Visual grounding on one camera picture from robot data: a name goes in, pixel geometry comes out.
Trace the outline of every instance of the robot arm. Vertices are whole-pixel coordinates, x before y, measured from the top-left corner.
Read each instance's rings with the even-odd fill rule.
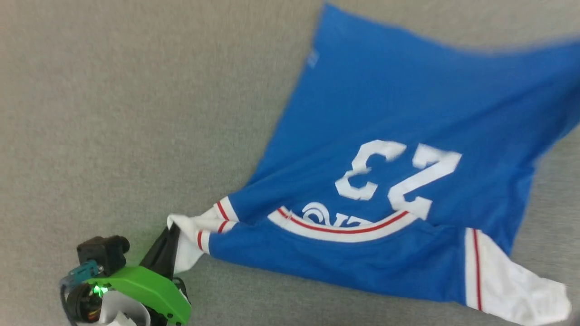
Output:
[[[61,302],[71,325],[97,321],[123,326],[186,325],[191,304],[183,281],[173,277],[178,240],[178,227],[165,228],[134,267],[126,266],[129,241],[124,237],[95,237],[79,244],[81,265],[60,283]]]

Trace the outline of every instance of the blue jersey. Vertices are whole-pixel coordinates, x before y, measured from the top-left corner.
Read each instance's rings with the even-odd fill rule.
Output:
[[[202,253],[525,325],[565,319],[564,285],[511,262],[537,159],[580,120],[580,42],[484,55],[325,5],[255,174],[171,215],[176,271]]]
[[[538,158],[579,120],[580,42],[506,55],[461,52],[326,5],[264,157],[248,189],[231,200],[245,212],[274,200],[270,189],[281,187],[294,201],[295,190],[332,185],[353,171],[364,144],[396,142],[405,147],[396,158],[376,153],[368,173],[349,178],[352,187],[376,184],[372,197],[343,204],[335,191],[312,200],[341,202],[332,224],[357,204],[371,221],[410,205],[433,225],[483,230],[509,254]],[[427,151],[461,157],[425,161]],[[303,204],[285,194],[270,208],[300,212]],[[257,218],[251,209],[240,216]]]

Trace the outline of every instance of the cable connector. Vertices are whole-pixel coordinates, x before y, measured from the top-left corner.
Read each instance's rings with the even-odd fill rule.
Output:
[[[69,271],[68,275],[60,280],[60,285],[65,285],[68,289],[75,288],[84,281],[96,277],[102,270],[103,268],[97,265],[95,260],[86,261]]]

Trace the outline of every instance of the green led light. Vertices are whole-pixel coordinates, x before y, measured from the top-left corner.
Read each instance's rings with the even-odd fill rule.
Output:
[[[100,298],[103,297],[103,294],[107,293],[108,288],[102,288],[98,285],[95,285],[95,287],[93,288],[93,293],[98,295]]]

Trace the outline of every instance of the white number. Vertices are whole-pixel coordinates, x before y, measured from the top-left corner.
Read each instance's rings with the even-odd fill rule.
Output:
[[[419,218],[426,219],[433,201],[419,196],[412,201],[406,201],[405,194],[453,173],[460,159],[459,153],[419,144],[413,156],[413,166],[424,170],[391,187],[387,197],[393,209],[409,211]]]
[[[353,169],[346,171],[345,175],[338,179],[334,184],[336,190],[342,197],[354,200],[369,200],[375,194],[376,183],[367,182],[364,187],[355,188],[350,185],[349,178],[355,175],[366,174],[371,171],[367,167],[367,161],[373,154],[379,154],[386,158],[387,162],[395,160],[407,148],[405,145],[397,142],[386,142],[384,140],[373,140],[361,145],[358,154],[352,162]]]
[[[355,188],[350,185],[349,178],[355,175],[366,174],[371,170],[367,167],[367,161],[371,155],[382,155],[386,158],[387,162],[390,162],[399,157],[406,148],[406,145],[401,143],[387,142],[384,140],[373,140],[372,142],[361,145],[358,154],[352,162],[353,169],[347,171],[342,178],[335,182],[336,190],[342,197],[353,200],[370,200],[378,186],[375,183],[367,182],[365,186]],[[409,211],[419,218],[426,219],[433,201],[419,196],[415,197],[412,201],[407,201],[405,194],[453,173],[460,159],[461,154],[459,153],[442,151],[431,146],[419,144],[413,156],[413,166],[422,169],[422,171],[406,178],[389,189],[387,197],[393,209],[397,211]],[[355,216],[351,216],[347,224],[350,224],[351,220],[354,221],[353,218],[358,219]]]

